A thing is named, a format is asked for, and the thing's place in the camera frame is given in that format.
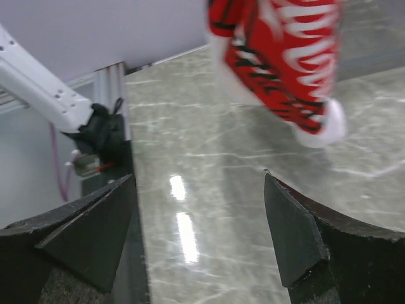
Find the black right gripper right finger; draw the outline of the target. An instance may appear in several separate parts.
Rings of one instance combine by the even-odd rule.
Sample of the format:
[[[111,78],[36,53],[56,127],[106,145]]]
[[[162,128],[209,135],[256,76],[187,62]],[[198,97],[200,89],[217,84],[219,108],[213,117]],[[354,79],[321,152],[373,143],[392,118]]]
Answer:
[[[367,224],[266,174],[266,216],[292,303],[403,303],[404,234]]]

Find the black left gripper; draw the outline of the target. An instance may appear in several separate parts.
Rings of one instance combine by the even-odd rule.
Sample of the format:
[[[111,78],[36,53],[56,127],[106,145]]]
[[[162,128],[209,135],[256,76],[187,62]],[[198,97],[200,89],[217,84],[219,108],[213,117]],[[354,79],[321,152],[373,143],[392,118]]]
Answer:
[[[86,125],[75,133],[65,136],[75,142],[78,150],[85,155],[95,155],[103,163],[118,165],[125,150],[125,126],[123,115],[119,114],[122,103],[115,103],[110,112],[105,106],[94,103],[92,115]]]

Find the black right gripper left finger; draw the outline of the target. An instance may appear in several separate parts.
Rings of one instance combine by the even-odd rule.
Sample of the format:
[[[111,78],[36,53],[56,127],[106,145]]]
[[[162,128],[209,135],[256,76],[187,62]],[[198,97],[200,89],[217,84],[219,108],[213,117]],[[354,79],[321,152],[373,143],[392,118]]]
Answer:
[[[1,229],[1,303],[101,303],[113,289],[135,177]]]

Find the white t shirt red print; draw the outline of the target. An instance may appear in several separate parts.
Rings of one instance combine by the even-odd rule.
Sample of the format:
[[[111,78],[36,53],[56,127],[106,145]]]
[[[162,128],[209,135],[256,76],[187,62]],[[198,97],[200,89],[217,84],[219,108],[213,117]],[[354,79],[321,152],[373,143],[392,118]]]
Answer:
[[[235,102],[267,107],[303,146],[341,140],[346,117],[333,89],[342,9],[342,1],[208,1],[220,87]]]

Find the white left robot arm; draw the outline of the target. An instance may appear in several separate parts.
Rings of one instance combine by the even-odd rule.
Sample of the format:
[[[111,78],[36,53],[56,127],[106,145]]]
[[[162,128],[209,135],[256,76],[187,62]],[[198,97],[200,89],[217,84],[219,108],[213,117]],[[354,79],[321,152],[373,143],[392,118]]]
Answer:
[[[71,89],[1,28],[1,88],[48,119],[80,152],[103,163],[121,162],[125,150],[123,98],[112,110]]]

